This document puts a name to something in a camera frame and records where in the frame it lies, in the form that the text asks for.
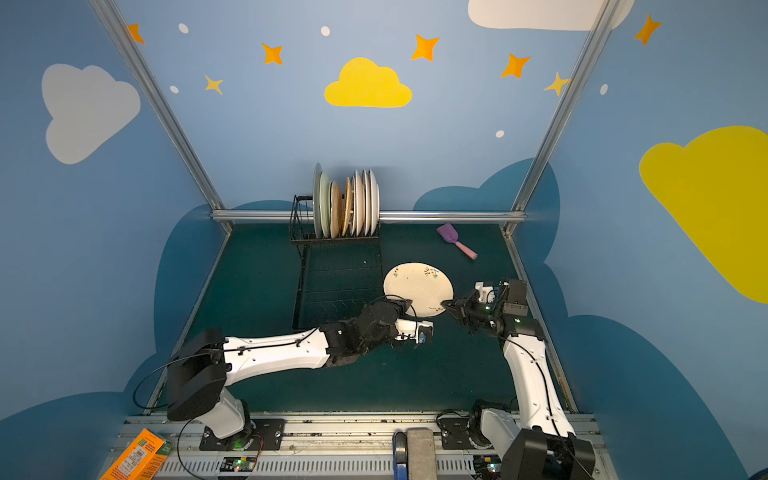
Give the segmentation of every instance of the dish rack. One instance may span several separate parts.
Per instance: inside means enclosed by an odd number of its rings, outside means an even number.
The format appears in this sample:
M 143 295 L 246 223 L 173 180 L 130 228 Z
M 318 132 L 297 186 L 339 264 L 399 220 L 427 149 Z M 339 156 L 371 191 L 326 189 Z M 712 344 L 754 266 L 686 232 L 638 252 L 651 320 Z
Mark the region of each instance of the dish rack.
M 301 274 L 293 308 L 294 330 L 360 314 L 384 294 L 377 226 L 368 237 L 317 238 L 312 218 L 312 196 L 293 198 L 289 224 L 291 243 L 301 256 Z
M 381 222 L 376 225 L 376 229 L 366 237 L 353 237 L 351 229 L 348 229 L 346 235 L 337 238 L 317 238 L 315 234 L 314 212 L 312 208 L 312 195 L 302 195 L 293 197 L 293 207 L 290 212 L 290 222 L 288 224 L 289 237 L 291 243 L 297 245 L 307 245 L 310 243 L 335 243 L 335 242 L 369 242 L 379 241 L 381 233 Z

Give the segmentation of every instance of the yellow star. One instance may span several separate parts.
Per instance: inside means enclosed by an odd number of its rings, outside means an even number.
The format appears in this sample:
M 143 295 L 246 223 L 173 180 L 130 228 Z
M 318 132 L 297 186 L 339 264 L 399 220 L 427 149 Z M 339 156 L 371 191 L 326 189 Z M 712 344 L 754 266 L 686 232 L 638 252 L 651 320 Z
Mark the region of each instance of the yellow star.
M 139 24 L 133 24 L 133 25 L 126 25 L 128 27 L 128 31 L 131 33 L 131 37 L 134 38 L 135 41 L 139 43 L 144 43 L 144 39 L 139 35 Z
M 570 78 L 566 78 L 563 80 L 560 78 L 560 72 L 557 72 L 554 74 L 554 83 L 548 87 L 545 88 L 545 90 L 554 90 L 558 93 L 558 97 L 560 96 L 560 90 L 563 88 L 563 85 L 567 84 L 569 81 L 571 81 Z
M 502 77 L 506 77 L 507 75 L 514 75 L 515 77 L 520 78 L 520 75 L 523 74 L 523 67 L 525 66 L 525 62 L 530 59 L 531 57 L 517 58 L 513 54 L 509 54 L 509 65 L 507 65 L 507 69 L 504 70 L 504 73 L 502 73 Z
M 653 34 L 654 31 L 656 31 L 656 29 L 659 28 L 660 26 L 661 26 L 661 22 L 658 22 L 658 23 L 654 22 L 653 20 L 651 20 L 650 15 L 648 15 L 648 20 L 645 21 L 645 25 L 643 25 L 643 29 L 640 30 L 637 33 L 637 35 L 635 35 L 634 37 L 637 40 L 642 40 L 643 45 L 648 45 L 648 39 L 650 38 L 651 34 Z
M 266 43 L 261 44 L 264 47 L 264 51 L 266 52 L 266 58 L 264 59 L 264 64 L 268 63 L 277 63 L 279 65 L 283 64 L 283 61 L 280 60 L 280 50 L 283 50 L 283 47 L 267 47 Z
M 438 40 L 439 38 L 425 40 L 421 37 L 421 35 L 417 35 L 416 51 L 413 52 L 411 60 L 416 60 L 417 58 L 426 58 L 427 60 L 432 61 L 432 49 L 435 48 L 435 44 L 437 44 Z
M 205 87 L 206 90 L 215 90 L 219 92 L 219 95 L 222 95 L 221 90 L 219 90 L 219 83 L 221 83 L 223 80 L 213 81 L 208 78 L 208 75 L 205 76 L 205 79 L 208 80 L 208 86 Z

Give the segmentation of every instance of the green floor mat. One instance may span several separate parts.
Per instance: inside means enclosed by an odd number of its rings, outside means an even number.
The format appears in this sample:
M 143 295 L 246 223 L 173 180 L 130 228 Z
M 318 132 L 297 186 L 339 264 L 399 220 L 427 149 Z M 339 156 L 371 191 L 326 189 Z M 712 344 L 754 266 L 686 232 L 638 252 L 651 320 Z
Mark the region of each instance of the green floor mat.
M 477 260 L 444 242 L 436 227 L 383 225 L 383 273 L 400 263 L 428 263 L 448 276 L 456 296 L 472 290 L 476 281 L 515 275 L 498 226 L 456 227 L 461 241 L 478 253 Z M 212 326 L 221 327 L 225 336 L 292 333 L 300 267 L 287 225 L 238 225 L 188 338 Z M 447 313 L 433 321 L 430 345 L 381 346 L 349 366 L 275 372 L 228 388 L 254 412 L 468 409 L 478 398 L 509 402 L 515 396 L 496 338 L 469 335 Z

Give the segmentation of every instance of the orange star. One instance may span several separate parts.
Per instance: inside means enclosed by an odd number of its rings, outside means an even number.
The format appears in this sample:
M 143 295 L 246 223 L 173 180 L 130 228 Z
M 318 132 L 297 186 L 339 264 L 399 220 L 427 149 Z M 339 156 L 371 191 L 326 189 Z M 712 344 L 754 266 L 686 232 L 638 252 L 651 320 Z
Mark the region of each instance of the orange star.
M 144 43 L 144 39 L 139 35 L 139 24 L 127 25 L 128 31 L 131 33 L 131 37 L 139 43 Z
M 439 38 L 433 38 L 432 40 L 425 40 L 420 35 L 416 36 L 416 51 L 413 52 L 411 60 L 417 58 L 426 58 L 432 61 L 432 49 L 435 48 Z
M 264 64 L 268 63 L 277 63 L 278 65 L 282 65 L 283 61 L 280 60 L 280 50 L 283 50 L 283 47 L 267 47 L 266 43 L 261 44 L 264 47 L 264 51 L 266 52 L 266 58 L 264 59 Z
M 520 78 L 520 75 L 523 74 L 523 67 L 525 66 L 525 62 L 530 59 L 531 57 L 517 58 L 513 54 L 509 54 L 509 65 L 507 65 L 507 69 L 504 70 L 504 73 L 502 73 L 502 77 L 506 77 L 507 75 L 514 75 L 515 77 Z
M 634 37 L 637 40 L 642 40 L 643 45 L 648 45 L 648 39 L 650 36 L 656 31 L 657 28 L 661 26 L 661 22 L 654 22 L 650 15 L 648 15 L 648 20 L 645 21 L 645 25 L 643 25 L 643 29 L 640 30 L 640 32 L 637 33 Z

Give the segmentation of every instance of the white plate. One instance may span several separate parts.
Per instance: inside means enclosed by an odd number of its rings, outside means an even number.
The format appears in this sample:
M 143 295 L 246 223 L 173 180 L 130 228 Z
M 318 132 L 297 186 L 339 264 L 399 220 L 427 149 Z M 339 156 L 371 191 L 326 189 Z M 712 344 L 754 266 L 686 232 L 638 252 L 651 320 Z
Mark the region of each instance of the white plate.
M 363 235 L 367 236 L 371 234 L 371 176 L 366 171 L 363 171 L 362 174 L 366 178 L 366 225 Z
M 384 277 L 384 294 L 411 300 L 408 314 L 435 316 L 443 313 L 440 303 L 453 298 L 453 285 L 443 272 L 426 263 L 403 263 Z
M 371 174 L 371 233 L 376 231 L 376 227 L 379 225 L 379 184 L 376 183 L 376 176 L 373 174 L 373 170 L 369 171 Z
M 363 185 L 360 173 L 355 170 L 355 237 L 362 235 L 362 229 L 366 225 L 366 189 Z
M 323 228 L 323 236 L 331 236 L 331 180 L 326 172 L 320 175 L 320 226 Z
M 320 227 L 320 175 L 323 173 L 323 168 L 318 162 L 315 165 L 315 177 L 312 187 L 312 217 L 315 222 L 315 236 L 317 238 L 323 237 L 323 229 Z

